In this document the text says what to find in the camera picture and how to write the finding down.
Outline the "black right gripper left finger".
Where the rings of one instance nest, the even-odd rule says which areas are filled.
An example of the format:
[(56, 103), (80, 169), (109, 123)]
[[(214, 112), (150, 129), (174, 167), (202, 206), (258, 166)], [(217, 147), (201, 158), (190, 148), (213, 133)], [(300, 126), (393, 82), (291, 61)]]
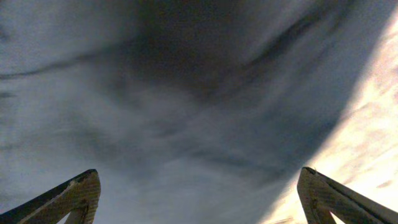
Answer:
[(97, 170), (89, 169), (1, 214), (1, 224), (92, 224), (101, 195)]

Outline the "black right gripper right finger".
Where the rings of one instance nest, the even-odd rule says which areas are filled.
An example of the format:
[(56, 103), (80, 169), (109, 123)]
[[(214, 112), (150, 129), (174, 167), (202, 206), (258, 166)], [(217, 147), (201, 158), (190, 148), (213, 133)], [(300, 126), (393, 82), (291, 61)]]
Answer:
[(303, 167), (297, 192), (309, 224), (397, 224), (397, 212), (355, 192), (322, 173)]

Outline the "navy blue shorts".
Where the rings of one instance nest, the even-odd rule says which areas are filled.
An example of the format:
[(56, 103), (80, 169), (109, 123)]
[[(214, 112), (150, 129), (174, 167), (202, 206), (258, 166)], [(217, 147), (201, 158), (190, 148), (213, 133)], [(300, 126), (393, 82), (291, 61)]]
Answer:
[(96, 169), (96, 223), (257, 223), (396, 1), (1, 2), (1, 211)]

